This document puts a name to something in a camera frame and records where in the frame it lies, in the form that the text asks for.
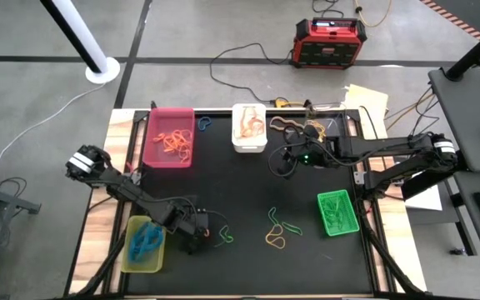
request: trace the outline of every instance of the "white plastic container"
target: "white plastic container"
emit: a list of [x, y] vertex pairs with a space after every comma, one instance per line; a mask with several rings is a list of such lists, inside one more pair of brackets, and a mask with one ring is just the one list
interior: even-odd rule
[[231, 141], [238, 153], [261, 153], [268, 143], [266, 107], [259, 103], [232, 106]]

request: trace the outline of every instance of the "pole base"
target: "pole base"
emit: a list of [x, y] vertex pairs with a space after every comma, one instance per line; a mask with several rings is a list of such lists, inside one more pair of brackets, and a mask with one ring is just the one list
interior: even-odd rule
[[119, 62], [112, 58], [112, 57], [107, 57], [107, 71], [103, 73], [95, 73], [90, 70], [89, 67], [87, 67], [87, 70], [85, 72], [85, 75], [88, 79], [89, 82], [95, 83], [95, 84], [104, 84], [104, 83], [109, 83], [114, 78], [118, 76], [120, 73], [120, 64]]

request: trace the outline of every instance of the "green plastic bin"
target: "green plastic bin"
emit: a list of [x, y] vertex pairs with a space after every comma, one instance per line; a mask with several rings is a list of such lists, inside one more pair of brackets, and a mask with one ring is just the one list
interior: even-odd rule
[[141, 262], [131, 262], [129, 260], [129, 245], [131, 245], [131, 239], [133, 239], [138, 229], [144, 223], [148, 222], [151, 222], [151, 218], [148, 216], [132, 216], [127, 222], [127, 233], [125, 235], [125, 246], [123, 247], [122, 256], [122, 272], [124, 273], [156, 273], [163, 267], [164, 244], [166, 244], [166, 232], [164, 228], [162, 229], [162, 244], [157, 250], [144, 254], [145, 257]]
[[358, 222], [348, 191], [324, 192], [317, 195], [325, 232], [334, 237], [358, 231]]

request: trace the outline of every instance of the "white pole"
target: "white pole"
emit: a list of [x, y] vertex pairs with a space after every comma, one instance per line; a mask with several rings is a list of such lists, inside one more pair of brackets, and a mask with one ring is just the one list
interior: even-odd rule
[[71, 0], [41, 0], [55, 22], [87, 64], [86, 78], [96, 84], [112, 81], [120, 72], [116, 59], [105, 57]]

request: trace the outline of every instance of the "blue rubber band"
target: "blue rubber band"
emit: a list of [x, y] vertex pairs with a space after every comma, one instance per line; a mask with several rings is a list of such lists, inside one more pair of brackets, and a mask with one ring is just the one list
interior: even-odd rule
[[210, 119], [210, 117], [201, 117], [199, 121], [197, 121], [197, 128], [199, 128], [199, 131], [204, 132], [207, 127], [212, 124], [213, 121]]
[[139, 262], [145, 253], [152, 253], [163, 243], [163, 229], [150, 222], [144, 223], [131, 239], [129, 261]]

